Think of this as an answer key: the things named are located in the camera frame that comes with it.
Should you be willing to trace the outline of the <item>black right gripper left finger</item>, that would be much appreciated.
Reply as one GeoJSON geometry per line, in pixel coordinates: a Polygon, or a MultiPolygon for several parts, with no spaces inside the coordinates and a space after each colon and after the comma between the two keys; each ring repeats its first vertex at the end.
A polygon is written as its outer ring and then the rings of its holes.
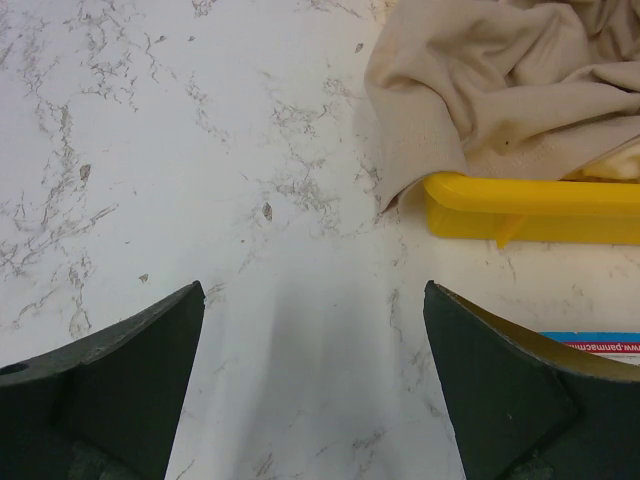
{"type": "Polygon", "coordinates": [[[193,282],[126,320],[2,367],[2,478],[164,478],[204,310],[193,282]]]}

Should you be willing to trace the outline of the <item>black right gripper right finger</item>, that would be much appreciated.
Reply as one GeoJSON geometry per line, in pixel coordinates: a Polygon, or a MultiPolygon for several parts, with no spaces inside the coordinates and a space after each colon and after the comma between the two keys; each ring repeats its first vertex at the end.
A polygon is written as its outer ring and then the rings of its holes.
{"type": "Polygon", "coordinates": [[[429,282],[424,322],[469,479],[635,479],[639,365],[590,356],[429,282]]]}

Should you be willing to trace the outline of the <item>tan beige t shirt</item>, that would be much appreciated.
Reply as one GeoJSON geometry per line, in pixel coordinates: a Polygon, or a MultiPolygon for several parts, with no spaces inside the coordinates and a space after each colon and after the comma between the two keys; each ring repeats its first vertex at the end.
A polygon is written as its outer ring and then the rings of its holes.
{"type": "Polygon", "coordinates": [[[364,86],[382,207],[438,172],[598,176],[639,141],[639,5],[400,1],[364,86]]]}

